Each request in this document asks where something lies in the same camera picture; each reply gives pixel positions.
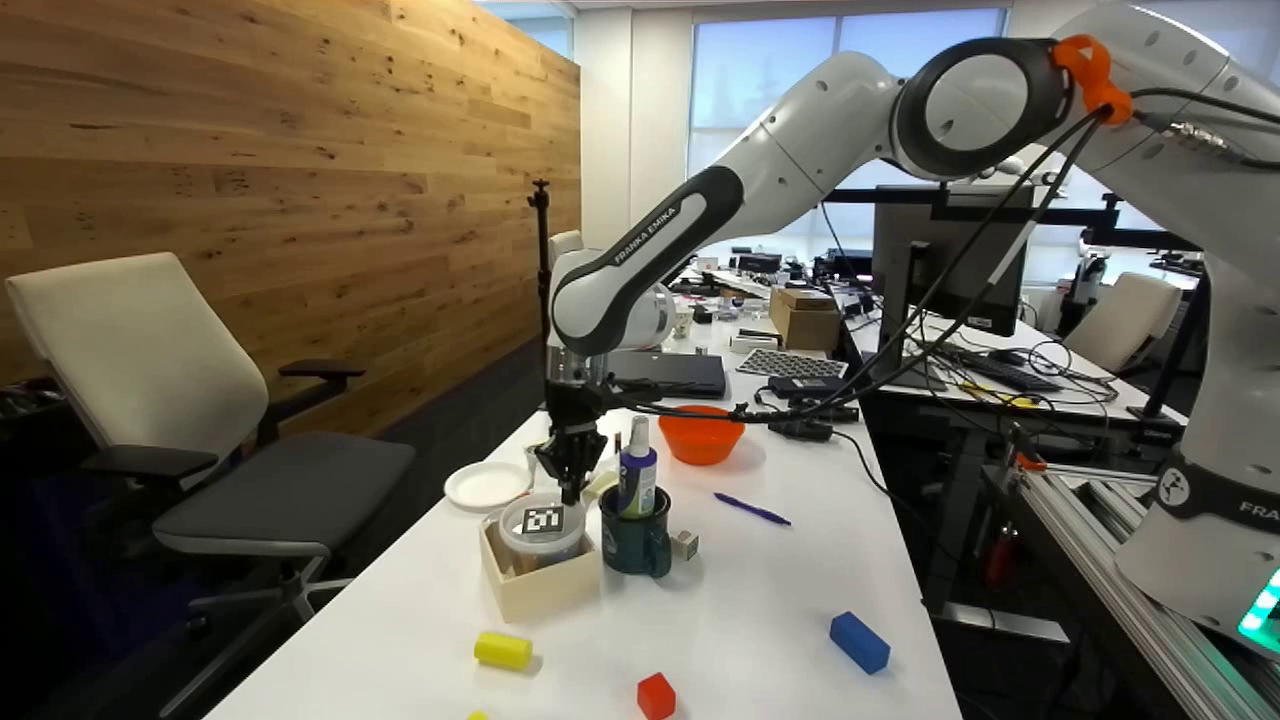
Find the cardboard box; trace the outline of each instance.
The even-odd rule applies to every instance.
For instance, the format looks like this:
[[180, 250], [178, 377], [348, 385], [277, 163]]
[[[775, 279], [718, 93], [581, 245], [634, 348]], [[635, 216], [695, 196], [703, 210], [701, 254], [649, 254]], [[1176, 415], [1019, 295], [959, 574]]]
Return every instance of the cardboard box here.
[[839, 306], [829, 291], [775, 289], [769, 316], [783, 348], [831, 352], [839, 341]]
[[525, 571], [504, 547], [498, 525], [480, 530], [484, 574], [509, 623], [527, 623], [598, 598], [604, 593], [604, 556], [587, 539], [581, 556]]

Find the chair backrest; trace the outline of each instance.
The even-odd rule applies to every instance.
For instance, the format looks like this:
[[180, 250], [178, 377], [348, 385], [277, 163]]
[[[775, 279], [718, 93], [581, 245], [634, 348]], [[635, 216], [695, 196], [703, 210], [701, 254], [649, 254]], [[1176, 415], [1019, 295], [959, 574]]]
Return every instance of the chair backrest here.
[[10, 299], [102, 442], [225, 458], [270, 406], [259, 366], [173, 250], [10, 277]]
[[1154, 277], [1120, 270], [1120, 279], [1066, 337], [1066, 348], [1090, 357], [1105, 371], [1123, 371], [1176, 316], [1181, 289]]

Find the white office chair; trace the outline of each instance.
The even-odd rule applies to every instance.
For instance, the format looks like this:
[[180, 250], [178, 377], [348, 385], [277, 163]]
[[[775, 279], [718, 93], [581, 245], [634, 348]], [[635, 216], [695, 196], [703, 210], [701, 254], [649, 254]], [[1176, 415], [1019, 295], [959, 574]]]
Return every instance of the white office chair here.
[[1170, 332], [1176, 306], [1181, 289], [1120, 270], [1120, 279], [1066, 337], [1066, 348], [1090, 357], [1105, 371], [1128, 371]]
[[[294, 363], [321, 385], [270, 402], [270, 385], [178, 254], [124, 254], [10, 277], [24, 337], [102, 442], [89, 473], [173, 498], [153, 537], [178, 556], [290, 562], [294, 574], [225, 598], [271, 598], [218, 664], [248, 649], [279, 608], [311, 614], [328, 556], [381, 513], [411, 449], [361, 434], [290, 434], [277, 423], [346, 391], [346, 363]], [[162, 715], [184, 711], [199, 670]]]

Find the red toy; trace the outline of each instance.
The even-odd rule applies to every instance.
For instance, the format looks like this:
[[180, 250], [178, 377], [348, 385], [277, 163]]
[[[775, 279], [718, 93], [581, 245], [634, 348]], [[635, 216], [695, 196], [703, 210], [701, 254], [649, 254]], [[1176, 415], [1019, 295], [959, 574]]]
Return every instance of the red toy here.
[[652, 670], [635, 685], [635, 705], [645, 720], [671, 720], [678, 715], [678, 686], [666, 670]]

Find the chair armrest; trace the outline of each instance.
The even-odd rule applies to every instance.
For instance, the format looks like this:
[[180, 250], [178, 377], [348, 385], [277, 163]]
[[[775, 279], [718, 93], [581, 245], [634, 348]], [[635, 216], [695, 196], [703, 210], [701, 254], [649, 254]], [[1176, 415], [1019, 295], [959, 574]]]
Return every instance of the chair armrest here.
[[311, 377], [321, 385], [271, 401], [270, 415], [257, 423], [257, 442], [271, 442], [290, 415], [301, 415], [301, 411], [348, 391], [348, 378], [366, 377], [366, 366], [346, 363], [346, 361], [294, 361], [279, 366], [279, 377]]
[[146, 484], [178, 484], [218, 463], [213, 451], [147, 449], [147, 442], [109, 442], [91, 451], [80, 469], [91, 475], [134, 475]]
[[366, 377], [366, 366], [346, 361], [294, 361], [279, 366], [279, 377], [351, 378], [351, 377]]

